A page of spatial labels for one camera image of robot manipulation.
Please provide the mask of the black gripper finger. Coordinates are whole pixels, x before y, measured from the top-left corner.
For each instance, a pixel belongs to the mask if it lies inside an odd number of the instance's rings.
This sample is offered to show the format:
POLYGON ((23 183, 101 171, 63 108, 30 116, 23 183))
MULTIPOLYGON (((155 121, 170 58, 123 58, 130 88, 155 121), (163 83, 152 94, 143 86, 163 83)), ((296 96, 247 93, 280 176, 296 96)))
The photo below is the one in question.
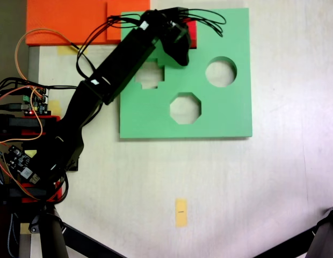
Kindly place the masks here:
POLYGON ((164 52, 173 58, 179 65, 189 64, 190 36, 185 34, 179 39, 165 38, 162 40, 164 52))

